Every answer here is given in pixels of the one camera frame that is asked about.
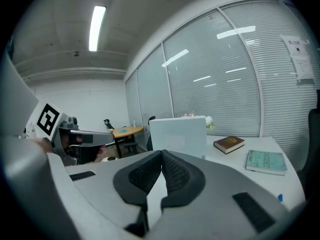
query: paper notice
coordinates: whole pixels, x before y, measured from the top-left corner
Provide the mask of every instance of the paper notice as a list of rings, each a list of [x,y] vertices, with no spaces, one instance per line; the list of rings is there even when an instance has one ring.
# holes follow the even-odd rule
[[[307,50],[297,35],[281,35],[292,58],[298,80],[315,79]]]
[[[308,56],[292,56],[292,61],[295,66],[297,78],[303,79],[315,79],[310,59]]]

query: white wall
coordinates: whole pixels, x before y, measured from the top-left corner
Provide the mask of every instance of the white wall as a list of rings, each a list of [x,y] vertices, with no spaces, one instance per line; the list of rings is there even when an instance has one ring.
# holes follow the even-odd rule
[[[28,83],[40,102],[50,102],[68,116],[77,118],[85,131],[106,132],[104,119],[114,128],[129,125],[125,84],[122,79],[73,76]],[[28,124],[35,121],[34,111]]]
[[[166,37],[173,33],[178,28],[182,27],[185,23],[189,22],[201,14],[212,10],[217,6],[222,6],[225,4],[237,2],[240,0],[194,0],[176,13],[174,13],[170,18],[164,21],[157,29],[153,31],[146,30],[145,33],[152,33],[146,35],[141,35],[139,40],[137,40],[137,46],[134,47],[128,55],[128,66],[127,73],[124,76],[124,81],[126,81],[129,76],[134,72],[134,70],[139,66],[139,64],[148,56],[148,54]]]

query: fluorescent ceiling light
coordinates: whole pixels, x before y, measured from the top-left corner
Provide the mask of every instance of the fluorescent ceiling light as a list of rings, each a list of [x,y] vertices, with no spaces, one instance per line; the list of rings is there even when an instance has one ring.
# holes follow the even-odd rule
[[[90,27],[90,39],[89,39],[89,51],[96,52],[98,47],[99,33],[106,12],[106,7],[95,6],[92,14],[91,27]]]
[[[232,30],[217,34],[216,38],[221,39],[221,38],[230,37],[230,36],[236,35],[237,32],[238,33],[248,33],[248,32],[253,32],[253,31],[256,31],[256,26],[239,27],[236,29],[232,29]]]
[[[202,79],[206,79],[206,78],[210,78],[210,77],[211,77],[211,75],[208,75],[208,76],[201,77],[201,78],[196,79],[196,80],[193,80],[193,81],[196,82],[196,81],[200,81],[200,80],[202,80]]]
[[[237,69],[234,69],[234,70],[226,71],[226,73],[230,73],[230,72],[234,72],[234,71],[238,71],[238,70],[245,70],[245,69],[246,69],[246,67],[237,68]]]
[[[213,83],[213,84],[206,85],[206,86],[204,86],[204,87],[215,86],[215,85],[216,85],[216,83]]]
[[[241,80],[241,78],[239,78],[239,79],[234,79],[234,80],[229,80],[229,81],[227,81],[227,82],[233,82],[233,81],[237,81],[237,80]]]
[[[165,67],[166,65],[168,66],[171,62],[174,62],[175,60],[179,59],[181,56],[187,54],[189,51],[187,49],[184,49],[183,51],[180,51],[178,54],[174,55],[170,59],[166,61],[166,63],[163,63],[161,66]]]

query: flower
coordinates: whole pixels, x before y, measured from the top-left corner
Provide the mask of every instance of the flower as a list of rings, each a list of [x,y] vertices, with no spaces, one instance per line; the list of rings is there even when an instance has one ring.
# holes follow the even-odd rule
[[[214,121],[212,120],[211,116],[206,116],[205,117],[205,124],[206,124],[206,129],[207,130],[213,130],[214,128],[216,128]]]

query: desk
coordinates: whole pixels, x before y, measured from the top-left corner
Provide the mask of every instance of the desk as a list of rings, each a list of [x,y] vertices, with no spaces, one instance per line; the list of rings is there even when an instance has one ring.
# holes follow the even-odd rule
[[[272,137],[241,137],[245,140],[244,146],[229,154],[225,154],[214,147],[214,141],[223,138],[225,138],[225,136],[206,136],[206,160],[236,169],[253,182],[269,191],[276,198],[278,198],[279,194],[282,194],[282,203],[289,211],[305,201],[305,194],[295,169]],[[284,154],[284,160],[287,167],[285,176],[269,175],[246,170],[245,166],[249,150],[281,152]],[[162,216],[159,202],[166,196],[166,180],[161,173],[152,190],[146,197],[148,203],[148,223],[150,228],[152,228]]]
[[[122,130],[122,129],[125,129],[126,131],[125,132],[119,132],[119,130]],[[117,129],[113,130],[112,134],[114,136],[114,143],[115,143],[115,146],[116,146],[116,150],[117,150],[117,152],[119,154],[119,158],[121,158],[122,154],[121,154],[120,147],[119,147],[119,142],[118,142],[117,139],[121,139],[121,138],[124,138],[124,137],[127,137],[127,136],[131,136],[131,139],[134,142],[135,141],[135,135],[134,134],[140,133],[143,130],[144,130],[144,128],[142,126],[136,126],[136,127],[128,126],[128,127],[122,127],[122,128],[117,128]]]
[[[223,138],[225,137],[211,135],[206,136],[206,160],[236,169],[264,189],[268,190],[275,197],[282,194],[283,204],[288,210],[293,209],[295,206],[305,201],[305,194],[294,167],[272,137],[240,137],[245,140],[244,146],[229,154],[225,154],[214,147],[214,141]],[[246,170],[245,167],[249,150],[282,153],[287,167],[285,176],[270,175]]]

